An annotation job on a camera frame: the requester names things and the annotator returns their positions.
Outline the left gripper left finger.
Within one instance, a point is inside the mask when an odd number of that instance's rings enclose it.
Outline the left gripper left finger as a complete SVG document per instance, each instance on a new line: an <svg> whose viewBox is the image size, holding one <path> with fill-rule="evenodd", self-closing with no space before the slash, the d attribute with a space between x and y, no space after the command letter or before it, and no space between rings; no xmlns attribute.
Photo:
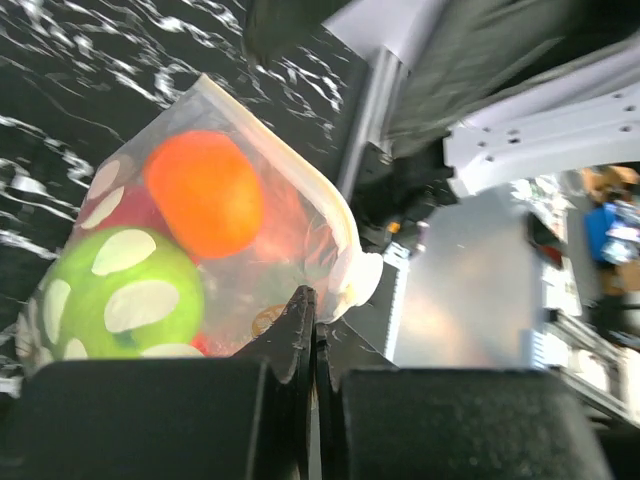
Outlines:
<svg viewBox="0 0 640 480"><path fill-rule="evenodd" d="M304 479L316 295L228 358L55 362L1 421L5 479Z"/></svg>

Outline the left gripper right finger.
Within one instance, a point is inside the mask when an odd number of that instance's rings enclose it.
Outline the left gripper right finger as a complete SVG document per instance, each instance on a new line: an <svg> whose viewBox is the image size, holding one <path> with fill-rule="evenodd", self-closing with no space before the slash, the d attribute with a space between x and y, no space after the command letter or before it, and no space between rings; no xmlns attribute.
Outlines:
<svg viewBox="0 0 640 480"><path fill-rule="evenodd" d="M576 397L539 370L406 369L316 328L326 479L609 479Z"/></svg>

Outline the clear polka dot zip bag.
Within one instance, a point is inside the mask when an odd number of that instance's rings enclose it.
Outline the clear polka dot zip bag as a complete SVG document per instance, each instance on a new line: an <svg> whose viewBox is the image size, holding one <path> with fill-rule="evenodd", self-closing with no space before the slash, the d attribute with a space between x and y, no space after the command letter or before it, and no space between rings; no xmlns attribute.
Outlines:
<svg viewBox="0 0 640 480"><path fill-rule="evenodd" d="M321 322L363 305L383 264L336 187L204 76L100 166L17 317L16 353L27 374L231 355L301 286Z"/></svg>

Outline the orange fake fruit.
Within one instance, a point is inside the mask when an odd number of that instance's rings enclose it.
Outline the orange fake fruit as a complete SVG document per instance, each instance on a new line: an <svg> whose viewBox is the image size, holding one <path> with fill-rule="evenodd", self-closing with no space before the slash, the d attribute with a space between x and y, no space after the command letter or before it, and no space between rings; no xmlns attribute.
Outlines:
<svg viewBox="0 0 640 480"><path fill-rule="evenodd" d="M234 255L261 229L260 179L221 132L195 130L168 138L149 155L143 177L175 239L197 257Z"/></svg>

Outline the red fake apple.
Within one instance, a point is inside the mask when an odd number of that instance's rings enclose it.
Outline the red fake apple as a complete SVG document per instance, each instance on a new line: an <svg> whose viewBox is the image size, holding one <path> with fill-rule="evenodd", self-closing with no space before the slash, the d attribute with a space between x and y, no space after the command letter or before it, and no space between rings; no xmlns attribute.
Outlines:
<svg viewBox="0 0 640 480"><path fill-rule="evenodd" d="M151 256L166 262L199 258L173 238L167 222L141 185L121 186L87 203L87 215L76 226L79 237L100 246L98 269L115 272Z"/></svg>

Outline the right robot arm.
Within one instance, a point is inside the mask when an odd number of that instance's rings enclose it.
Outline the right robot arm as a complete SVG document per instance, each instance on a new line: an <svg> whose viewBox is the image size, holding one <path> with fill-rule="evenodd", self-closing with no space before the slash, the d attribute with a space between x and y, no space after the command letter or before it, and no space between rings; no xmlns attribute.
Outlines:
<svg viewBox="0 0 640 480"><path fill-rule="evenodd" d="M635 1L438 1L410 59L382 51L338 178L367 145L459 197L526 177L639 159Z"/></svg>

